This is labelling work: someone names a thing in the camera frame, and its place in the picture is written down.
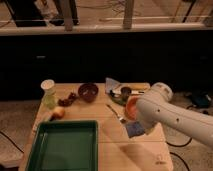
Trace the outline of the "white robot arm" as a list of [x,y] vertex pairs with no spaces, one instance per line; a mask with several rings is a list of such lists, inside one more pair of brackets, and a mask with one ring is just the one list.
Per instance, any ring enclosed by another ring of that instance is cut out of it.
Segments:
[[137,120],[146,134],[157,123],[165,124],[213,149],[213,116],[204,115],[170,103],[172,89],[157,82],[136,102]]

